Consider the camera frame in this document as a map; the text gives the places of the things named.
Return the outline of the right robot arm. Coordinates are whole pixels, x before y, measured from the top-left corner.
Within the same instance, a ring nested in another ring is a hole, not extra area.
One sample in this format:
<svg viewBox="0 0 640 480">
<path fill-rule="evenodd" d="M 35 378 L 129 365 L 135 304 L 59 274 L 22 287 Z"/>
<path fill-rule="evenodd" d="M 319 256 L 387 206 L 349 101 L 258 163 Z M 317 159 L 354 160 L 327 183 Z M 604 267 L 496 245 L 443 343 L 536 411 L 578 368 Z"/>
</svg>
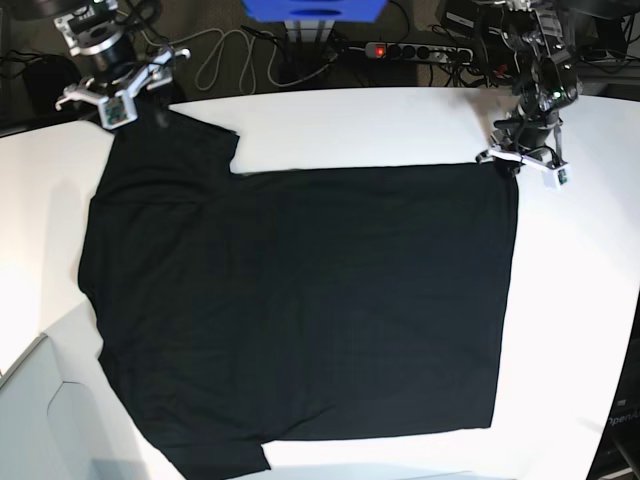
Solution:
<svg viewBox="0 0 640 480">
<path fill-rule="evenodd" d="M 191 57 L 154 28 L 161 13 L 159 1 L 128 1 L 124 13 L 117 1 L 31 1 L 24 15 L 51 19 L 70 55 L 89 64 L 90 75 L 65 87 L 55 108 L 89 104 L 106 130 L 136 121 L 136 98 L 171 84 L 176 61 Z"/>
</svg>

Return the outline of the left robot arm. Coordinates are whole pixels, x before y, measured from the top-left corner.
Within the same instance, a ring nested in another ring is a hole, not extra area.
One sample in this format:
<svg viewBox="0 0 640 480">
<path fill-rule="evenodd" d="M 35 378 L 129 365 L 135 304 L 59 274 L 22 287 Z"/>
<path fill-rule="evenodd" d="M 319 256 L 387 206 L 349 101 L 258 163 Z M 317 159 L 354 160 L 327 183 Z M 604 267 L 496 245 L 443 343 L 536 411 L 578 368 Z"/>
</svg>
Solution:
<svg viewBox="0 0 640 480">
<path fill-rule="evenodd" d="M 570 180 L 562 154 L 560 110 L 578 98 L 581 84 L 573 68 L 574 31 L 558 17 L 554 1 L 478 1 L 474 48 L 481 71 L 492 83 L 511 88 L 518 103 L 508 116 L 493 123 L 490 143 L 476 156 L 478 164 L 495 162 L 509 173 L 523 166 L 542 174 L 548 188 Z M 499 36 L 513 54 L 505 75 L 490 61 L 484 33 L 491 9 L 501 13 Z"/>
</svg>

